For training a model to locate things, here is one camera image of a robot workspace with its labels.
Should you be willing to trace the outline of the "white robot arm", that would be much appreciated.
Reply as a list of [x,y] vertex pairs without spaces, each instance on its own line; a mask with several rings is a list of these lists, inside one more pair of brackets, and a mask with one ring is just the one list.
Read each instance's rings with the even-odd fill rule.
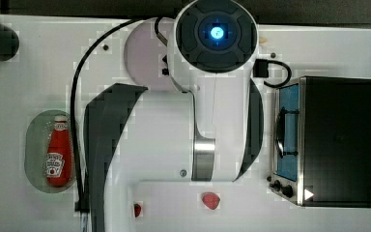
[[194,0],[167,42],[174,88],[115,83],[85,109],[90,232],[134,232],[140,182],[235,182],[264,129],[252,80],[258,27],[234,0]]

